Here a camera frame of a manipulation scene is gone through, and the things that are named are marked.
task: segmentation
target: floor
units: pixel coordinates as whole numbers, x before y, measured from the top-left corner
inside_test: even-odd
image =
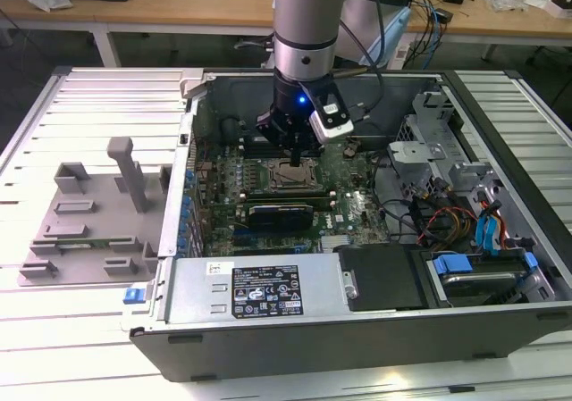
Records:
[[[99,54],[88,33],[11,32],[13,45],[0,48],[0,150],[4,149],[34,103],[54,66],[101,66]],[[118,33],[114,37],[125,67],[258,67],[267,57],[265,51],[258,48],[234,50],[237,38],[233,37],[179,35],[175,37],[174,44],[167,35]],[[533,65],[526,64],[526,59],[534,47],[499,46],[489,62],[481,59],[483,50],[481,45],[443,43],[429,69],[519,71],[548,103],[572,78],[572,53],[563,48],[542,51]],[[416,60],[411,68],[419,69],[422,63],[423,60]],[[572,125],[572,87],[561,95],[553,109],[568,125]]]

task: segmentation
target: power supply label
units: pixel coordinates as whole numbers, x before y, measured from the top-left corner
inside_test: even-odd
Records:
[[[237,319],[304,314],[297,265],[232,269],[232,315]]]

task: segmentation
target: screw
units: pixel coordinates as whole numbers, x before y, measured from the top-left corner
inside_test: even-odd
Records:
[[[358,292],[356,291],[356,288],[348,285],[346,287],[346,296],[348,296],[348,298],[350,298],[352,300],[354,298],[358,298]]]

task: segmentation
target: side panel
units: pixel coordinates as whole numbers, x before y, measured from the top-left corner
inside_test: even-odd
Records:
[[[170,381],[503,357],[572,323],[563,308],[376,322],[145,333],[131,341]]]

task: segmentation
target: white paper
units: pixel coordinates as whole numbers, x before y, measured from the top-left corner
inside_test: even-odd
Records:
[[[52,10],[61,10],[63,8],[72,8],[71,0],[28,0],[40,10],[49,13]]]
[[[217,274],[232,274],[234,262],[222,261],[219,263],[209,262],[206,263],[206,276],[215,276]]]
[[[547,2],[548,2],[548,0],[525,0],[525,4],[535,6],[537,8],[542,9],[542,10],[544,9],[544,6],[546,6]]]

